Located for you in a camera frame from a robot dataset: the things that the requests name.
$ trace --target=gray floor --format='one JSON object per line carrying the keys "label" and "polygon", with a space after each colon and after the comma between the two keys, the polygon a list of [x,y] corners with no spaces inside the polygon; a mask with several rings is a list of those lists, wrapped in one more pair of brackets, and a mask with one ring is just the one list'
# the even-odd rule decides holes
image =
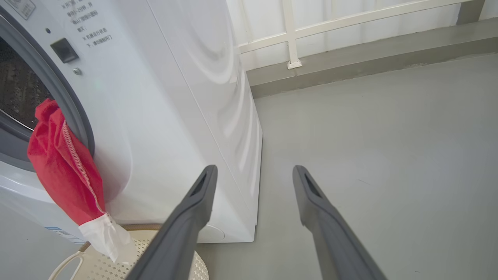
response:
{"label": "gray floor", "polygon": [[498,279],[498,55],[256,99],[256,240],[200,244],[212,280],[320,279],[308,168],[389,279]]}

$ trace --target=white washing machine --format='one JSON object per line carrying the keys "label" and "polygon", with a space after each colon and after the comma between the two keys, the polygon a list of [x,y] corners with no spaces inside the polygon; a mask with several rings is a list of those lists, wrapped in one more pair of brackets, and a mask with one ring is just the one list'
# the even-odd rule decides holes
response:
{"label": "white washing machine", "polygon": [[0,202],[73,242],[26,156],[55,98],[120,224],[162,223],[208,164],[199,242],[250,242],[262,131],[224,0],[0,0]]}

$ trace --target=railing post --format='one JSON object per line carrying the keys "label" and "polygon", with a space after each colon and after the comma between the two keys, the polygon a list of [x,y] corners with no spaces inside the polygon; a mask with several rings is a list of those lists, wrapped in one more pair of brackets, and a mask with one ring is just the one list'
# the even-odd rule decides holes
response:
{"label": "railing post", "polygon": [[282,0],[283,17],[285,19],[285,31],[287,32],[287,43],[289,46],[290,60],[287,63],[288,69],[303,66],[297,58],[296,28],[294,27],[294,13],[292,12],[292,0]]}

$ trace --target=red bag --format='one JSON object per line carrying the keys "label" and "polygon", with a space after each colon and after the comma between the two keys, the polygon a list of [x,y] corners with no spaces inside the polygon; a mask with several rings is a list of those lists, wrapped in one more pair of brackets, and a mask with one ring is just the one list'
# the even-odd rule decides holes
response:
{"label": "red bag", "polygon": [[106,213],[102,178],[90,151],[68,128],[55,100],[36,107],[28,158],[50,197],[78,225]]}
{"label": "red bag", "polygon": [[106,212],[102,178],[90,151],[71,132],[54,100],[38,105],[35,116],[38,124],[28,158],[41,184],[95,250],[115,263],[131,264],[136,248],[129,233]]}

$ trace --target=white basket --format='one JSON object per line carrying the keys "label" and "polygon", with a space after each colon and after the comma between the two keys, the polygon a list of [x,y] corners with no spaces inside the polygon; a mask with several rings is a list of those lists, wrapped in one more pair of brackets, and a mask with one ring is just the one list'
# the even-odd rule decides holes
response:
{"label": "white basket", "polygon": [[[135,242],[138,257],[145,251],[160,226],[161,225],[123,226],[130,232],[130,235]],[[48,280],[55,280],[66,265],[76,258],[80,259],[80,263],[74,271],[71,280],[124,280],[135,264],[115,264],[109,257],[97,252],[90,243],[86,243],[78,252],[59,264]],[[209,280],[208,269],[197,252],[194,252],[189,280]]]}

